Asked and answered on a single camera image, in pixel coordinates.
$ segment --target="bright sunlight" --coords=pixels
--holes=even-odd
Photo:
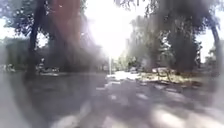
[[[126,39],[132,32],[130,22],[136,17],[136,11],[118,8],[112,0],[91,0],[87,3],[86,16],[95,43],[108,56],[118,58],[124,52]]]

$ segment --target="windshield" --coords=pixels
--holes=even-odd
[[[0,2],[0,127],[224,127],[223,0]]]

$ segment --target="sky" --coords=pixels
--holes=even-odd
[[[132,32],[131,20],[137,15],[144,15],[145,5],[140,3],[137,8],[132,7],[132,11],[118,8],[113,0],[87,0],[85,14],[89,20],[90,31],[95,42],[102,46],[104,52],[113,58],[118,58],[125,50],[126,39]],[[224,39],[224,13],[216,12],[220,19],[220,29],[218,30],[221,39]],[[12,28],[4,28],[5,20],[0,19],[0,39],[14,37]],[[38,35],[39,46],[44,46],[47,39],[43,34]],[[210,30],[206,30],[203,35],[197,36],[197,40],[202,42],[201,58],[202,62],[208,56],[209,50],[213,47],[213,36]]]

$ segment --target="asphalt road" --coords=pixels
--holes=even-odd
[[[214,107],[214,92],[206,92],[205,88],[180,92],[179,87],[163,89],[164,86],[158,84],[105,77],[96,73],[40,76],[24,84],[18,75],[2,75],[0,115],[4,113],[4,116],[0,118],[0,126],[224,127],[222,110]]]

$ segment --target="tree trunk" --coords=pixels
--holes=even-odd
[[[36,66],[36,56],[35,56],[35,48],[36,48],[36,40],[38,34],[38,28],[40,26],[40,22],[43,19],[46,10],[44,7],[45,0],[38,0],[37,7],[34,13],[34,23],[32,26],[31,34],[30,34],[30,44],[29,44],[29,56],[28,56],[28,67],[26,72],[26,77],[31,78],[35,75],[35,66]]]
[[[208,20],[209,20],[211,31],[212,31],[213,38],[214,38],[214,45],[216,48],[215,49],[215,56],[216,56],[215,69],[217,71],[220,71],[222,68],[221,67],[222,66],[222,51],[221,51],[220,38],[219,38],[218,31],[216,29],[216,24],[215,24],[214,20],[212,19],[211,15],[209,15]]]

